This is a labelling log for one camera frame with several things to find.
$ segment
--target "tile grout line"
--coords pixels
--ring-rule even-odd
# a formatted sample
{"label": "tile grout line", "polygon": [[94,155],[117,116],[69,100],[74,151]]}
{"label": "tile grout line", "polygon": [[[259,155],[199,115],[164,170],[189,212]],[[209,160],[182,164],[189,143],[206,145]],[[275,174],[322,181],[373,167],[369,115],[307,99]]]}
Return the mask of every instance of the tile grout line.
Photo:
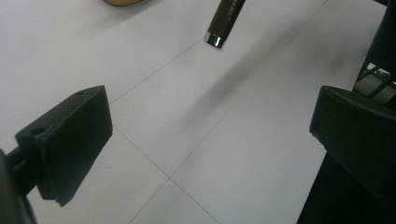
{"label": "tile grout line", "polygon": [[[285,49],[287,48],[287,46],[298,36],[298,34],[303,30],[303,28],[314,18],[314,16],[323,8],[323,6],[327,3],[327,1],[328,0],[326,0],[323,4],[322,4],[322,6],[320,6],[320,8],[307,20],[307,22],[304,24],[304,25],[302,25],[301,27],[300,27],[300,29],[295,33],[295,35],[294,35],[294,37],[292,37],[286,44],[285,44],[285,46],[283,47],[283,49],[282,50],[280,50],[279,51],[279,53],[274,57],[274,60],[273,60],[273,62],[275,62],[279,57],[280,57],[280,55],[285,51]],[[206,136],[204,136],[204,138],[202,139],[202,141],[200,141],[200,143],[194,148],[194,150],[186,157],[186,159],[176,168],[176,170],[170,175],[170,179],[179,187],[179,188],[181,188],[187,195],[189,195],[189,197],[193,200],[193,201],[195,201],[191,196],[190,196],[190,194],[186,191],[186,190],[184,190],[173,178],[172,178],[172,176],[180,169],[180,167],[186,162],[186,160],[193,154],[193,152],[206,140],[206,138],[216,129],[216,127],[218,127],[218,125],[224,120],[224,118],[230,113],[230,111],[235,107],[235,105],[237,104],[237,103],[239,103],[239,101],[242,99],[242,97],[243,96],[245,96],[245,94],[247,94],[247,92],[252,88],[252,86],[255,84],[256,82],[252,82],[252,84],[250,84],[249,85],[249,87],[247,87],[247,89],[243,92],[243,93],[241,93],[241,95],[235,100],[235,102],[230,106],[230,108],[221,116],[221,118],[216,122],[216,124],[213,126],[213,128],[208,132],[208,134],[206,135]],[[203,208],[203,206],[201,205],[201,204],[199,204],[198,202],[196,202],[202,209],[204,209]]]}
{"label": "tile grout line", "polygon": [[[326,1],[322,4],[322,6],[315,12],[315,14],[312,15],[312,16],[309,18],[309,20],[308,20],[308,21],[302,26],[302,28],[297,32],[297,35],[298,35],[298,34],[303,30],[303,28],[314,18],[314,16],[317,15],[317,13],[324,7],[324,5],[327,4],[328,1],[329,1],[329,0],[326,0]],[[328,49],[326,46],[323,46],[323,45],[322,45],[321,43],[319,43],[318,41],[312,39],[312,37],[306,36],[306,35],[305,35],[304,37],[307,38],[307,39],[309,39],[311,42],[315,43],[316,45],[320,46],[322,49],[326,50],[326,51],[329,52],[331,55],[334,55],[336,58],[345,61],[345,63],[346,63],[348,66],[351,66],[351,67],[356,68],[356,69],[361,69],[361,68],[358,67],[356,64],[349,62],[348,59],[346,59],[346,58],[344,58],[344,57],[342,57],[342,56],[337,56],[334,52],[332,52],[332,51],[331,51],[330,49]]]}
{"label": "tile grout line", "polygon": [[158,188],[157,191],[155,191],[155,193],[148,199],[148,201],[145,203],[145,205],[143,205],[143,207],[136,213],[136,215],[134,215],[134,217],[131,219],[131,221],[128,222],[128,224],[132,224],[132,222],[137,218],[137,216],[143,211],[143,209],[145,209],[145,207],[149,204],[149,202],[151,202],[151,200],[158,194],[158,192],[160,192],[160,190],[163,188],[163,186],[166,185],[166,183],[168,183],[168,181],[170,180],[170,178],[168,177],[163,184]]}
{"label": "tile grout line", "polygon": [[188,47],[187,49],[183,50],[182,52],[180,52],[175,58],[173,58],[171,61],[169,61],[168,63],[164,64],[163,66],[161,66],[159,69],[157,69],[156,71],[154,71],[153,73],[151,73],[150,75],[148,75],[147,77],[145,77],[143,80],[141,80],[140,82],[138,82],[136,85],[134,85],[131,89],[129,89],[127,92],[125,92],[124,94],[122,94],[121,96],[117,97],[117,99],[115,99],[113,102],[110,103],[110,105],[115,104],[120,98],[122,98],[123,96],[125,96],[126,94],[128,94],[129,92],[131,92],[132,90],[134,90],[136,87],[140,86],[143,82],[145,82],[146,80],[148,80],[149,78],[153,77],[155,74],[157,74],[158,72],[160,72],[163,68],[165,68],[167,65],[169,65],[170,63],[172,63],[174,60],[176,60],[177,58],[179,58],[181,55],[183,55],[184,53],[186,53],[187,51],[189,51],[190,49],[192,49],[194,46],[196,46],[198,43],[200,43],[203,40],[203,38],[201,38],[199,41],[195,42],[194,44],[192,44],[190,47]]}
{"label": "tile grout line", "polygon": [[161,170],[168,178],[170,177],[157,163],[155,163],[146,153],[144,153],[140,147],[138,147],[131,139],[129,139],[123,132],[121,132],[116,126],[113,125],[113,128],[116,129],[129,143],[131,143],[140,153],[143,154],[152,164],[154,164],[159,170]]}
{"label": "tile grout line", "polygon": [[[284,52],[284,50],[287,48],[287,46],[291,43],[292,40],[294,40],[296,38],[296,36],[303,30],[303,28],[312,20],[312,18],[321,10],[321,8],[327,3],[327,0],[323,3],[323,5],[314,13],[314,15],[312,15],[309,20],[307,20],[307,22],[296,32],[296,34],[294,35],[293,38],[290,39],[290,41],[285,45],[285,47],[279,51],[279,53],[275,56],[274,61],[279,57],[279,55],[281,55],[282,52]],[[132,91],[134,88],[136,88],[137,86],[139,86],[141,83],[143,83],[144,81],[146,81],[147,79],[149,79],[150,77],[154,76],[156,73],[158,73],[161,69],[163,69],[166,65],[168,65],[169,63],[171,63],[172,61],[174,61],[175,59],[177,59],[178,57],[180,57],[182,54],[184,54],[186,51],[188,51],[189,49],[191,49],[192,47],[194,47],[195,45],[197,45],[199,42],[201,42],[203,39],[200,39],[199,41],[197,41],[195,44],[193,44],[191,47],[187,48],[186,50],[184,50],[183,52],[181,52],[180,54],[178,54],[173,60],[171,60],[170,62],[168,62],[167,64],[165,64],[164,66],[162,66],[161,68],[159,68],[157,71],[153,72],[151,75],[149,75],[148,77],[146,77],[145,79],[143,79],[142,81],[140,81],[137,85],[135,85],[134,87],[132,87],[130,90],[128,90],[127,92],[125,92],[122,96],[120,96],[119,98],[117,98],[114,102],[111,103],[114,104],[116,103],[121,97],[123,97],[124,95],[126,95],[127,93],[129,93],[130,91]],[[204,136],[204,138],[202,139],[202,141],[200,141],[200,143],[195,147],[195,149],[186,157],[186,159],[176,168],[176,170],[169,176],[167,173],[165,173],[163,171],[163,169],[161,169],[154,161],[152,161],[139,147],[137,147],[128,137],[126,137],[119,129],[117,129],[116,127],[114,127],[117,131],[120,132],[120,134],[125,137],[134,147],[136,147],[146,158],[148,158],[149,161],[151,161],[157,168],[159,168],[166,176],[168,176],[167,180],[164,181],[164,183],[159,187],[159,189],[150,197],[150,199],[145,203],[145,205],[136,213],[136,215],[131,219],[131,221],[129,222],[129,224],[131,224],[136,217],[143,211],[143,209],[149,204],[149,202],[158,194],[158,192],[163,188],[163,186],[168,182],[168,181],[172,181],[174,184],[176,184],[184,193],[186,193],[196,204],[198,204],[198,206],[200,206],[208,215],[210,215],[217,223],[220,224],[220,222],[212,215],[210,214],[201,204],[199,204],[195,199],[193,199],[191,197],[191,195],[184,190],[175,180],[172,179],[172,176],[177,172],[177,170],[185,163],[185,161],[190,157],[190,155],[206,140],[206,138],[215,130],[215,128],[220,124],[221,121],[223,121],[223,119],[230,113],[230,111],[235,107],[235,105],[240,101],[240,99],[250,90],[250,88],[254,85],[255,82],[252,82],[252,84],[250,84],[250,86],[243,92],[241,93],[241,95],[238,97],[238,99],[235,100],[235,102],[233,103],[233,105],[230,106],[230,108],[221,116],[221,118],[216,122],[216,124],[212,127],[212,129],[208,132],[208,134],[206,136]]]}
{"label": "tile grout line", "polygon": [[197,201],[195,201],[195,199],[193,199],[186,190],[184,190],[181,186],[179,186],[178,183],[176,183],[172,178],[169,179],[174,184],[176,184],[176,186],[178,186],[185,194],[187,194],[187,196],[189,196],[196,204],[198,204],[198,206],[200,206],[210,217],[212,217],[217,223],[221,224],[214,216],[212,216],[212,214],[210,214],[204,207],[202,207]]}

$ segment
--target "black plastic part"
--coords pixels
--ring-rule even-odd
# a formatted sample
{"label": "black plastic part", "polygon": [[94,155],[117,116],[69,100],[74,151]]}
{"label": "black plastic part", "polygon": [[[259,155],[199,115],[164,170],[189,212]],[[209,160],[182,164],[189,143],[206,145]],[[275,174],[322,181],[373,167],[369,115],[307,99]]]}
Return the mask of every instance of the black plastic part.
{"label": "black plastic part", "polygon": [[11,167],[0,149],[0,221],[2,224],[35,224],[30,204],[17,188]]}
{"label": "black plastic part", "polygon": [[396,200],[376,198],[327,154],[298,224],[395,224]]}
{"label": "black plastic part", "polygon": [[76,92],[16,134],[47,200],[67,204],[112,134],[104,86]]}
{"label": "black plastic part", "polygon": [[40,179],[36,166],[24,157],[19,147],[7,154],[7,162],[20,194],[27,195]]}
{"label": "black plastic part", "polygon": [[361,67],[358,79],[361,78],[370,63],[375,65],[382,64],[382,69],[390,73],[396,72],[396,1],[382,0],[376,2],[383,5],[387,4],[388,7]]}
{"label": "black plastic part", "polygon": [[225,42],[244,4],[245,0],[221,0],[207,31]]}
{"label": "black plastic part", "polygon": [[376,197],[393,191],[395,111],[355,92],[322,87],[310,132]]}

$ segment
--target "floor tile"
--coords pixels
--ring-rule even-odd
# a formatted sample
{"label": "floor tile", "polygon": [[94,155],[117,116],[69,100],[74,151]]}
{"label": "floor tile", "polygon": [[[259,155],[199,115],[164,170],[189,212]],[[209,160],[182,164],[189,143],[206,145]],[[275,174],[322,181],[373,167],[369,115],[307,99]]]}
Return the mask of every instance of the floor tile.
{"label": "floor tile", "polygon": [[325,150],[309,132],[321,85],[358,69],[293,40],[172,179],[220,223],[296,223]]}
{"label": "floor tile", "polygon": [[188,17],[192,8],[176,10],[164,0],[131,7],[102,0],[20,1],[2,9],[0,123],[7,129],[0,132],[0,147],[5,150],[16,146],[18,130],[69,94],[106,85],[114,102],[202,39],[208,23],[202,20],[210,21],[201,15],[205,7]]}
{"label": "floor tile", "polygon": [[131,224],[218,224],[172,180],[169,180]]}
{"label": "floor tile", "polygon": [[385,10],[372,0],[328,0],[301,34],[361,68]]}
{"label": "floor tile", "polygon": [[326,0],[257,0],[254,6],[276,18],[290,29],[300,30]]}
{"label": "floor tile", "polygon": [[200,41],[112,105],[115,125],[169,175],[290,38],[255,8],[239,19],[223,51]]}
{"label": "floor tile", "polygon": [[106,147],[65,207],[29,194],[40,224],[128,224],[168,177],[120,133]]}

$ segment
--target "screw hole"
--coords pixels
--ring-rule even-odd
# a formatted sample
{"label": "screw hole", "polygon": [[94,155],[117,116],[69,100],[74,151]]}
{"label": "screw hole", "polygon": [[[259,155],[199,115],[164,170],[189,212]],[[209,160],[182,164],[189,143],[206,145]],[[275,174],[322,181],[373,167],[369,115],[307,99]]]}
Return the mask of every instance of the screw hole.
{"label": "screw hole", "polygon": [[43,133],[44,131],[46,131],[45,128],[36,128],[36,129],[33,129],[32,131],[30,131],[30,133],[33,135],[38,135],[38,134]]}

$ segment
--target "black pen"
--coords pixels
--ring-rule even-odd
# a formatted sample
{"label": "black pen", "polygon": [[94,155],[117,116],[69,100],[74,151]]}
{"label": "black pen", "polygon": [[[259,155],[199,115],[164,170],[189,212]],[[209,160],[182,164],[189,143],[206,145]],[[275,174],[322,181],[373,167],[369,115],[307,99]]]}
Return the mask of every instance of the black pen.
{"label": "black pen", "polygon": [[221,49],[244,4],[245,0],[221,0],[218,11],[205,35],[207,44]]}

